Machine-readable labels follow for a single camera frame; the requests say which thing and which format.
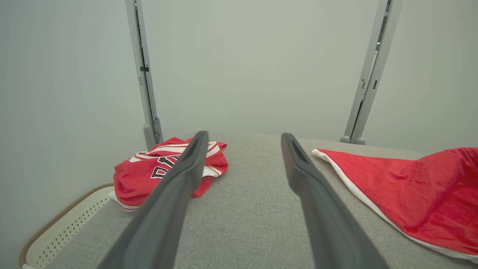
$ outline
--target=basket rim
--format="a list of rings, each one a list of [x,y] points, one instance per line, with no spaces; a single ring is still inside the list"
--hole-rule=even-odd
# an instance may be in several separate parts
[[[56,215],[52,220],[50,220],[45,226],[43,226],[38,232],[35,233],[28,241],[27,243],[23,246],[22,250],[20,251],[20,256],[18,258],[18,262],[20,264],[20,267],[22,267],[24,264],[27,263],[27,252],[32,246],[32,244],[40,238],[40,236],[48,230],[51,226],[53,226],[59,219],[61,219],[66,213],[68,213],[70,210],[72,210],[75,206],[77,206],[79,203],[81,203],[84,199],[86,199],[88,196],[93,194],[94,192],[99,191],[100,189],[104,189],[107,187],[113,187],[114,183],[108,183],[108,184],[103,184],[101,186],[98,186],[89,192],[85,193],[83,196],[78,198],[76,201],[71,203],[71,205],[67,206],[63,211],[61,211],[58,215]]]

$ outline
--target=white wall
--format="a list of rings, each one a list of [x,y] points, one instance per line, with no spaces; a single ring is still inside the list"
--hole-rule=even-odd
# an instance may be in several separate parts
[[[367,145],[478,146],[477,13],[475,0],[403,2],[362,134]]]
[[[339,139],[379,0],[141,0],[164,138]]]
[[[0,1],[0,268],[146,148],[124,1]]]

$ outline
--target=perforated basket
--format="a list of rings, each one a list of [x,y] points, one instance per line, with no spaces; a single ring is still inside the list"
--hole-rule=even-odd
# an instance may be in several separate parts
[[[113,183],[101,185],[80,197],[38,231],[20,252],[22,268],[45,268],[78,231],[109,200]]]

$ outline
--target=clothing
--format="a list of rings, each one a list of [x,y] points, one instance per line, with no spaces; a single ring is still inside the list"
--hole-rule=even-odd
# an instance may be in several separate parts
[[[314,149],[349,190],[409,239],[478,263],[478,148],[401,160]]]
[[[158,144],[150,151],[140,151],[115,166],[114,192],[110,198],[121,204],[126,211],[135,211],[146,201],[166,173],[174,166],[192,138],[184,141],[173,137]],[[222,153],[226,144],[209,141],[203,179],[192,197],[203,195],[211,187],[214,178],[224,174],[228,162]]]

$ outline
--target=gray fabric surface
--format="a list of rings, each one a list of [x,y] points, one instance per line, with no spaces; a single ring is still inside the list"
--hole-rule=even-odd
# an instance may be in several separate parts
[[[229,170],[191,200],[176,255],[177,268],[311,268],[314,266],[298,197],[285,177],[279,136],[210,133],[228,145]],[[416,159],[424,154],[298,139],[392,268],[473,268],[404,237],[345,187],[314,148],[372,157]],[[95,268],[135,216],[109,201],[48,268]]]

